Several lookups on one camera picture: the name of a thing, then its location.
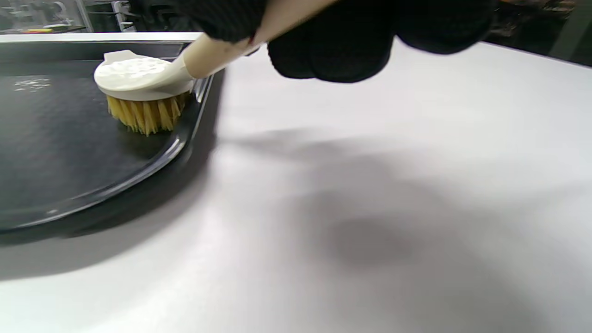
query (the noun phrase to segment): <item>brush handle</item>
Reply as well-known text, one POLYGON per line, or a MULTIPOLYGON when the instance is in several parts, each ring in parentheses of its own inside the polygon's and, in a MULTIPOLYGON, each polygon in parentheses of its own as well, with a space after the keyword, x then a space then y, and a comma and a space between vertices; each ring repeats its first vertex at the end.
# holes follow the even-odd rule
POLYGON ((235 59, 302 24, 338 0, 269 0, 257 33, 238 43, 214 40, 203 34, 181 54, 187 72, 205 78, 235 59))

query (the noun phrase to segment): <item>brush head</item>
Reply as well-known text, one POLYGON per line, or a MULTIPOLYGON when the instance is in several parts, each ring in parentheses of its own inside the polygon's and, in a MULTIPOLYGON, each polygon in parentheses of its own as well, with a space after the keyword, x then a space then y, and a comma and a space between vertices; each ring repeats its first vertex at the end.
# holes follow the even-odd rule
POLYGON ((109 113, 134 132, 150 135, 171 131, 181 116, 190 93, 157 101, 126 101, 107 95, 109 113))
POLYGON ((182 56, 168 62, 123 50, 104 57, 95 70, 95 82, 102 92, 120 100, 164 100, 190 91, 194 84, 182 56))

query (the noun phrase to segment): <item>white brush head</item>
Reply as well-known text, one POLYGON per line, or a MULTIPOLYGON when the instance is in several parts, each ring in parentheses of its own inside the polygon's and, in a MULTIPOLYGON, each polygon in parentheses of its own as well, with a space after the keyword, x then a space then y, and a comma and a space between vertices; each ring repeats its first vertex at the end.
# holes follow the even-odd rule
POLYGON ((168 62, 129 50, 105 53, 94 78, 102 92, 127 101, 164 100, 188 92, 194 84, 182 56, 168 62))

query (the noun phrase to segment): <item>black glove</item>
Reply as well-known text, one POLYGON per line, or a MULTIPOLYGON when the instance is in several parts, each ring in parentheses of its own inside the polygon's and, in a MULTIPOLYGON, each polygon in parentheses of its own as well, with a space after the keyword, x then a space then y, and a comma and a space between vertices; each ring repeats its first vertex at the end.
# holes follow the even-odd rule
MULTIPOLYGON (((267 0, 174 0, 210 37, 239 41, 259 27, 267 0)), ((393 38, 438 54, 483 39, 497 0, 341 0, 268 46, 287 78, 358 82, 387 64, 393 38)))

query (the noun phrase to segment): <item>brush bristle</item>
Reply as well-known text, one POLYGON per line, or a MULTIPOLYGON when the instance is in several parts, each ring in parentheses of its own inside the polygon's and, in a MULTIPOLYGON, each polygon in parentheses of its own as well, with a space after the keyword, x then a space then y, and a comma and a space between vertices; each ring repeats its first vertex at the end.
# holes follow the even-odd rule
POLYGON ((165 100, 137 102, 107 96, 109 113, 134 132, 144 135, 173 130, 190 93, 165 100))

